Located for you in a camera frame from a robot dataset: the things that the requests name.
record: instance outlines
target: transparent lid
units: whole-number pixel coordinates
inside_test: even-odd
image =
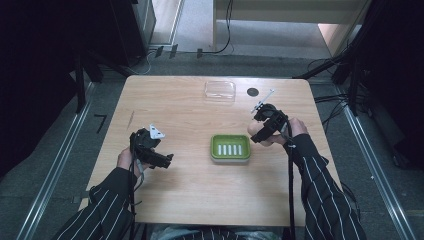
[[[236,84],[228,81],[208,81],[205,84],[205,97],[211,101],[234,102]]]

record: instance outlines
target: black and white striped shirt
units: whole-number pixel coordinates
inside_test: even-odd
[[[293,160],[302,176],[305,239],[366,239],[356,213],[326,168],[328,160],[319,155],[310,136],[298,135],[293,143]],[[128,211],[128,173],[116,168],[92,188],[89,205],[69,219],[54,239],[121,239],[133,219]],[[197,230],[178,239],[244,239],[225,227]]]

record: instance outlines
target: green tray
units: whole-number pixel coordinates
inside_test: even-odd
[[[245,135],[214,135],[211,139],[211,157],[219,163],[247,162],[250,140]]]

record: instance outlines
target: gray carpet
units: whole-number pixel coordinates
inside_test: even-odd
[[[290,59],[280,57],[213,56],[205,55],[200,59],[195,54],[177,54],[170,59],[169,53],[158,58],[150,58],[151,75],[202,75],[202,76],[259,76],[291,77],[304,73],[312,59]],[[142,62],[132,68],[145,72],[148,64]],[[119,99],[125,79],[119,74],[104,69],[106,78],[96,84],[92,104],[81,132],[71,151],[63,173],[53,192],[52,198],[42,216],[34,239],[49,239],[66,220],[74,214],[79,202],[72,203],[74,197],[80,197],[101,148],[105,133]],[[329,83],[330,73],[323,72],[311,80],[314,96],[334,95],[335,88]],[[74,117],[76,99],[63,109],[59,119],[45,134],[34,153],[13,169],[0,183],[0,239],[14,239],[28,214],[31,202],[36,197],[41,184],[60,148],[61,141]],[[336,103],[317,104],[321,119],[329,116]],[[101,131],[96,131],[100,118],[94,114],[106,114],[107,120]],[[381,164],[387,170],[400,201],[406,210],[423,209],[422,171],[400,170],[393,166],[388,147],[385,145],[377,127],[365,114],[360,115],[367,134],[376,146]],[[355,137],[346,117],[341,114],[334,118],[328,128],[328,141],[340,180],[346,183],[359,202],[361,222],[369,239],[399,239],[398,233],[388,214],[386,206],[371,178]],[[423,216],[411,215],[418,239],[424,239]],[[303,229],[298,228],[299,239]]]

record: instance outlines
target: aluminum rail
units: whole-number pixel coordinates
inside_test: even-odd
[[[40,188],[40,191],[38,192],[37,197],[32,203],[29,213],[16,239],[28,240],[33,238],[38,223],[43,216],[44,210],[47,207],[50,197],[53,194],[53,190],[68,160],[69,153],[72,150],[81,126],[87,116],[87,112],[91,105],[91,95],[93,95],[94,90],[95,84],[90,82],[86,90],[86,104],[82,108],[81,112],[74,117],[71,127],[69,128],[69,131],[62,142],[59,152],[56,155],[56,158],[44,180],[43,185]]]
[[[339,88],[336,88],[336,91],[339,94],[342,93]],[[359,119],[353,115],[349,108],[345,108],[344,113],[347,117],[350,127],[352,128],[356,140],[358,141],[359,147],[364,154],[365,161],[368,165],[368,168],[370,169],[372,176],[374,177],[374,181],[378,190],[380,191],[384,203],[386,204],[386,208],[390,214],[390,217],[392,218],[400,238],[405,240],[417,239],[411,228],[411,225],[409,224],[408,218],[406,217],[406,214],[396,197],[396,194],[390,186],[386,174],[381,168],[377,156],[375,155],[371,144],[365,135]]]

